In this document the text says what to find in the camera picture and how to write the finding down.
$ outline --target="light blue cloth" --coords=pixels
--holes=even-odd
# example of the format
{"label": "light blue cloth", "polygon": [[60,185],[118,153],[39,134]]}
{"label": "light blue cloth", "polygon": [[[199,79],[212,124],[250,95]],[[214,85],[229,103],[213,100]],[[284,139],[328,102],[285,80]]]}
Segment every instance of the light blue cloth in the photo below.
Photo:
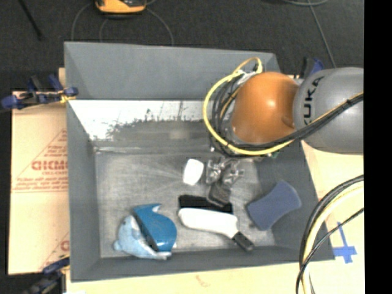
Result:
{"label": "light blue cloth", "polygon": [[172,255],[171,252],[154,251],[147,244],[133,216],[127,216],[123,220],[118,230],[118,239],[113,244],[113,248],[116,251],[122,251],[138,258],[166,260]]}

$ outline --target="gray bin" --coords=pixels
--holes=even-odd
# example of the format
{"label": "gray bin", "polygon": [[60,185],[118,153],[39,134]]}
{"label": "gray bin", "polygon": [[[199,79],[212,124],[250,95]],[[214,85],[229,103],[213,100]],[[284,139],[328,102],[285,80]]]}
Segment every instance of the gray bin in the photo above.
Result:
{"label": "gray bin", "polygon": [[[92,133],[91,127],[100,122],[100,114],[106,114],[109,119],[105,107],[113,100],[126,101],[127,107],[118,103],[110,110],[123,108],[124,112],[141,103],[146,106],[157,102],[166,106],[179,103],[182,107],[197,104],[212,84],[252,56],[262,60],[265,70],[279,71],[275,55],[269,53],[65,43],[67,86],[75,86],[80,91],[77,101],[70,102],[67,108],[73,281],[298,260],[302,234],[317,203],[300,143],[284,148],[276,158],[244,163],[249,177],[236,183],[232,202],[241,231],[256,245],[247,253],[224,237],[184,228],[176,218],[179,195],[205,195],[208,190],[202,183],[194,187],[181,183],[181,171],[188,158],[207,160],[216,156],[209,151],[208,135],[200,118],[181,121],[130,118],[118,125],[118,118],[112,117],[114,125],[101,121],[107,124],[104,136],[108,137],[108,132],[111,136],[102,138]],[[96,102],[98,111],[93,108],[83,111],[83,106],[91,102]],[[244,207],[247,202],[267,194],[282,179],[297,190],[302,207],[281,218],[271,230],[261,232],[252,225]],[[139,259],[111,248],[121,218],[139,203],[161,203],[161,212],[175,222],[178,247],[169,260]],[[315,256],[315,260],[331,258],[328,243]]]}

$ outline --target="white eraser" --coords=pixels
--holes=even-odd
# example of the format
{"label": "white eraser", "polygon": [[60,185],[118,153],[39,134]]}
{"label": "white eraser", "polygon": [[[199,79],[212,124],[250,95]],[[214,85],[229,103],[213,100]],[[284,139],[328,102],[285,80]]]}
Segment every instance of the white eraser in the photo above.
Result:
{"label": "white eraser", "polygon": [[183,182],[188,185],[195,185],[202,177],[203,170],[203,162],[196,159],[189,159],[184,169]]}

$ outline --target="black carpet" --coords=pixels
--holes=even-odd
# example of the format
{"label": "black carpet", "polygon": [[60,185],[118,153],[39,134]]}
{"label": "black carpet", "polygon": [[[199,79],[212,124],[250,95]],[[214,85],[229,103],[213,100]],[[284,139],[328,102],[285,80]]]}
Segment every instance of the black carpet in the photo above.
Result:
{"label": "black carpet", "polygon": [[[0,0],[0,98],[33,74],[56,72],[72,39],[265,51],[287,74],[299,73],[304,57],[326,68],[364,65],[364,0],[157,0],[141,15],[107,21],[91,0],[24,2],[44,38],[18,0]],[[0,163],[0,293],[13,294],[40,276],[7,276],[9,113],[0,113]]]}

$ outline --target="dark blue pad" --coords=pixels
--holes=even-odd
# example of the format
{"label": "dark blue pad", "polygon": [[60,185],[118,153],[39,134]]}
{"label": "dark blue pad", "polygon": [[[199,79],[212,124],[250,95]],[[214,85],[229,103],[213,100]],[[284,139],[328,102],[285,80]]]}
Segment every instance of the dark blue pad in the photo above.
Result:
{"label": "dark blue pad", "polygon": [[285,181],[279,181],[270,193],[251,202],[246,208],[255,225],[261,230],[268,230],[282,216],[301,205],[294,187]]}

